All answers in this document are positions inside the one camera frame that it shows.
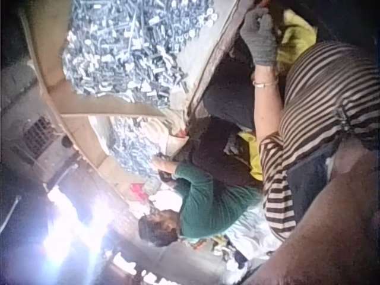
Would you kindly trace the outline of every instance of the gray glove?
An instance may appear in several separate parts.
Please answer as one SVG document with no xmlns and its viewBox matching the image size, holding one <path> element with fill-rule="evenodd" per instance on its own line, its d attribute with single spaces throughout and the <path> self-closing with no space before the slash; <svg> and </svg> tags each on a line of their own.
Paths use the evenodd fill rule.
<svg viewBox="0 0 380 285">
<path fill-rule="evenodd" d="M 273 21 L 267 8 L 257 8 L 245 15 L 240 30 L 255 65 L 273 67 L 276 65 L 276 37 L 273 33 Z"/>
</svg>

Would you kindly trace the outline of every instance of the yellow cloth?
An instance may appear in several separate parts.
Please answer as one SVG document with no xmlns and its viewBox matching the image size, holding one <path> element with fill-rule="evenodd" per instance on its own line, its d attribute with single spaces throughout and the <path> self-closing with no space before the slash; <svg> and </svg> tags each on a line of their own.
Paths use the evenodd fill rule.
<svg viewBox="0 0 380 285">
<path fill-rule="evenodd" d="M 277 62 L 281 74 L 286 74 L 297 58 L 316 42 L 316 28 L 287 9 L 281 25 L 283 38 L 277 49 Z"/>
<path fill-rule="evenodd" d="M 262 181 L 259 146 L 256 137 L 249 132 L 240 132 L 239 136 L 249 144 L 249 162 L 251 164 L 251 175 L 255 179 Z"/>
</svg>

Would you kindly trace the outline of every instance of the striped shirt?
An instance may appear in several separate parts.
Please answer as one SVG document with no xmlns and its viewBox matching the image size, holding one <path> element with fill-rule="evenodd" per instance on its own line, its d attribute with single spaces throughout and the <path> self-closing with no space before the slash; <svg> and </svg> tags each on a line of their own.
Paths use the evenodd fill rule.
<svg viewBox="0 0 380 285">
<path fill-rule="evenodd" d="M 297 60 L 287 76 L 280 129 L 259 147 L 265 216 L 276 237 L 285 240 L 296 227 L 287 171 L 347 132 L 378 147 L 379 110 L 379 70 L 361 50 L 320 43 Z"/>
</svg>

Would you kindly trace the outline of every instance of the sleeve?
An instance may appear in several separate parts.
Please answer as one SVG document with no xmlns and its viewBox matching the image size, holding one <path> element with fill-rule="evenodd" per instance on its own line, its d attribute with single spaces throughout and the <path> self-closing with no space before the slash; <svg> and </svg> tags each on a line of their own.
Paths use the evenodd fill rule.
<svg viewBox="0 0 380 285">
<path fill-rule="evenodd" d="M 203 170 L 188 165 L 178 165 L 175 176 L 190 182 L 188 197 L 183 205 L 187 219 L 199 221 L 200 217 L 208 215 L 214 200 L 214 182 L 211 175 Z"/>
<path fill-rule="evenodd" d="M 259 145 L 259 156 L 265 183 L 282 161 L 283 141 L 278 132 L 266 136 Z"/>
<path fill-rule="evenodd" d="M 184 199 L 190 192 L 190 182 L 185 179 L 177 179 L 176 186 L 174 186 L 175 192 Z"/>
</svg>

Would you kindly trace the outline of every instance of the green sweater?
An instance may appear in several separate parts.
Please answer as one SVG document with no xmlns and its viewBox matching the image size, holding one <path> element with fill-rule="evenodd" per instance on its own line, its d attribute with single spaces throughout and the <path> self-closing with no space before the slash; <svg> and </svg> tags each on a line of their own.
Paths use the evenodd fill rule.
<svg viewBox="0 0 380 285">
<path fill-rule="evenodd" d="M 262 201 L 257 189 L 226 186 L 201 169 L 180 164 L 175 172 L 176 192 L 182 196 L 181 234 L 201 239 L 227 230 L 252 204 Z"/>
</svg>

